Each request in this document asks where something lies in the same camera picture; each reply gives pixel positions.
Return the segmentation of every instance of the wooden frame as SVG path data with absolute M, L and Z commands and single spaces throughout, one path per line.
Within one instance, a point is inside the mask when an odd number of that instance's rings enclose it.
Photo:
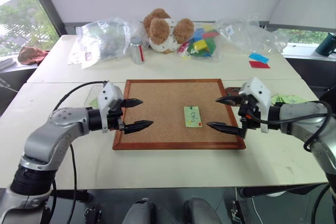
M 165 82 L 217 82 L 222 96 L 227 96 L 221 79 L 184 79 L 184 80 L 127 80 L 124 90 L 124 98 L 129 97 L 129 92 L 132 83 L 165 83 Z M 232 126 L 238 126 L 235 116 L 233 115 L 230 106 L 225 105 Z M 127 109 L 123 109 L 122 120 L 124 120 Z M 230 149 L 241 150 L 245 149 L 244 140 L 236 136 L 236 142 L 165 142 L 165 143 L 123 143 L 122 132 L 116 131 L 113 149 L 114 150 L 180 150 L 180 149 Z

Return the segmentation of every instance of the black cable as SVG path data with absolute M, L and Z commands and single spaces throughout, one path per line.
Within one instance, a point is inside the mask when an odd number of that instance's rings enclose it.
M 286 120 L 278 120 L 278 121 L 261 120 L 261 119 L 257 118 L 255 115 L 253 115 L 253 111 L 248 113 L 248 115 L 254 121 L 256 121 L 257 123 L 264 123 L 264 124 L 270 124 L 270 125 L 291 123 L 291 122 L 301 121 L 301 120 L 304 120 L 304 119 L 310 119 L 310 118 L 317 118 L 317 117 L 325 116 L 325 120 L 323 121 L 323 123 L 319 127 L 319 129 L 310 138 L 308 138 L 303 145 L 303 148 L 307 152 L 311 152 L 311 150 L 308 148 L 308 146 L 312 143 L 312 141 L 314 141 L 315 139 L 317 139 L 319 137 L 320 133 L 326 128 L 326 126 L 328 125 L 328 123 L 329 123 L 329 121 L 332 117 L 332 109 L 331 109 L 331 106 L 327 102 L 324 102 L 324 101 L 312 101 L 312 102 L 320 103 L 320 104 L 324 105 L 327 108 L 327 113 L 326 114 L 320 113 L 320 114 L 305 115 L 305 116 L 299 116 L 297 118 L 291 118 L 291 119 L 286 119 Z
M 87 86 L 87 85 L 91 85 L 91 84 L 105 84 L 107 83 L 106 81 L 90 81 L 90 82 L 86 82 L 86 83 L 83 83 L 77 87 L 75 87 L 74 89 L 70 90 L 67 94 L 65 94 L 61 100 L 59 100 L 59 102 L 57 103 L 57 105 L 55 106 L 55 108 L 53 109 L 53 112 L 55 110 L 57 110 L 59 108 L 59 106 L 72 94 L 74 93 L 76 90 L 84 87 L 84 86 Z M 71 212 L 70 212 L 70 215 L 69 215 L 69 218 L 68 218 L 68 221 L 67 221 L 67 224 L 70 224 L 71 222 L 71 219 L 72 219 L 72 215 L 74 214 L 74 210 L 75 210 L 75 205 L 76 205 L 76 193 L 77 193 L 77 170 L 76 170 L 76 162 L 75 162 L 75 152 L 74 152 L 74 149 L 73 149 L 73 146 L 72 144 L 70 144 L 70 150 L 71 150 L 71 156 L 72 156 L 72 166 L 73 166 L 73 171 L 74 171 L 74 181 L 73 181 L 73 200 L 72 200 L 72 208 L 71 208 Z
M 74 171 L 74 181 L 73 181 L 73 200 L 72 200 L 72 208 L 71 208 L 71 212 L 67 221 L 67 224 L 70 224 L 71 219 L 72 219 L 72 215 L 74 214 L 74 210 L 75 210 L 75 205 L 76 205 L 76 193 L 77 193 L 77 171 L 76 171 L 76 162 L 75 162 L 75 152 L 73 149 L 73 146 L 70 144 L 70 150 L 71 150 L 71 155 L 72 155 L 72 165 L 73 165 L 73 171 Z
M 55 106 L 55 108 L 53 109 L 53 111 L 57 110 L 58 107 L 61 105 L 61 103 L 63 103 L 65 101 L 65 99 L 67 99 L 77 89 L 80 89 L 80 88 L 82 88 L 84 86 L 87 86 L 87 85 L 100 84 L 100 83 L 104 84 L 104 83 L 106 83 L 106 81 L 90 81 L 90 82 L 86 82 L 86 83 L 83 83 L 82 85 L 79 85 L 79 86 L 75 87 L 74 89 L 70 90 L 65 96 L 63 96 L 61 100 L 59 100 L 59 102 L 57 103 L 57 105 Z
M 296 121 L 301 121 L 304 119 L 310 119 L 310 118 L 319 118 L 321 116 L 326 116 L 326 113 L 320 113 L 320 114 L 312 114 L 312 115 L 304 115 L 304 116 L 299 116 L 297 118 L 291 118 L 291 119 L 285 119 L 285 120 L 278 120 L 278 121 L 267 121 L 267 120 L 261 120 L 252 113 L 248 113 L 248 115 L 257 123 L 263 123 L 263 124 L 269 124 L 269 125 L 278 125 L 278 124 L 283 124 L 283 123 L 292 123 Z
M 53 179 L 52 184 L 53 184 L 52 188 L 53 188 L 53 191 L 54 191 L 54 195 L 52 197 L 53 206 L 51 207 L 50 218 L 49 218 L 48 223 L 50 223 L 50 221 L 52 219 L 52 216 L 54 215 L 55 207 L 56 207 L 56 202 L 57 202 L 57 194 L 56 194 L 57 188 L 56 188 L 56 181 L 55 181 L 55 179 Z
M 323 195 L 325 195 L 325 193 L 328 191 L 330 185 L 327 184 L 323 189 L 322 191 L 320 192 L 319 196 L 317 197 L 316 201 L 315 201 L 315 204 L 313 206 L 313 209 L 312 209 L 312 212 L 311 212 L 311 224 L 315 224 L 315 221 L 316 221 L 316 212 L 317 212 L 317 208 L 320 204 L 320 201 L 323 197 Z
M 324 119 L 324 122 L 322 123 L 321 127 L 319 127 L 319 129 L 310 137 L 306 140 L 305 144 L 303 145 L 303 148 L 307 151 L 307 152 L 311 152 L 310 148 L 308 148 L 308 146 L 319 137 L 320 133 L 326 128 L 326 126 L 328 125 L 331 117 L 332 117 L 332 108 L 331 106 L 324 101 L 314 101 L 316 103 L 320 103 L 323 104 L 326 108 L 327 108 L 327 116 Z

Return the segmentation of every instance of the teddy bear ear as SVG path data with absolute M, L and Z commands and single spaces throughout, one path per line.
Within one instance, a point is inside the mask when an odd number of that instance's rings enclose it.
M 170 16 L 162 8 L 154 9 L 151 13 L 155 18 L 170 18 Z
M 143 20 L 143 27 L 145 28 L 147 34 L 149 34 L 149 27 L 151 26 L 153 18 L 154 17 L 152 14 L 148 14 L 146 18 Z
M 149 34 L 149 27 L 151 26 L 152 19 L 154 19 L 154 18 L 170 18 L 170 16 L 162 8 L 157 8 L 157 9 L 153 10 L 143 20 L 143 26 L 144 26 L 147 34 Z
M 170 28 L 168 23 L 162 18 L 152 19 L 149 28 L 149 37 L 156 45 L 164 43 L 169 36 Z
M 194 23 L 188 19 L 181 19 L 174 28 L 173 34 L 177 43 L 182 44 L 186 42 L 194 33 Z

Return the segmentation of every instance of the tree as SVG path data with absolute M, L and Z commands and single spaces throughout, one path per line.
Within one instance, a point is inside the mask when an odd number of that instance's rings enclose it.
M 328 33 L 322 31 L 307 31 L 295 29 L 280 29 L 290 35 L 289 42 L 304 44 L 320 44 Z
M 0 24 L 9 31 L 0 37 L 0 57 L 17 54 L 22 46 L 50 50 L 59 38 L 38 0 L 12 0 L 0 6 Z

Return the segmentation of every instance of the blue paper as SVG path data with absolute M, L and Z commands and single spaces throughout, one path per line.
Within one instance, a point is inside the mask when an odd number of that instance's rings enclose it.
M 195 41 L 199 41 L 201 39 L 203 39 L 202 34 L 204 33 L 204 29 L 203 28 L 199 28 L 194 32 L 193 38 Z
M 264 64 L 266 64 L 268 62 L 268 58 L 260 55 L 260 54 L 256 54 L 255 52 L 253 52 L 252 54 L 250 54 L 249 58 L 260 61 Z

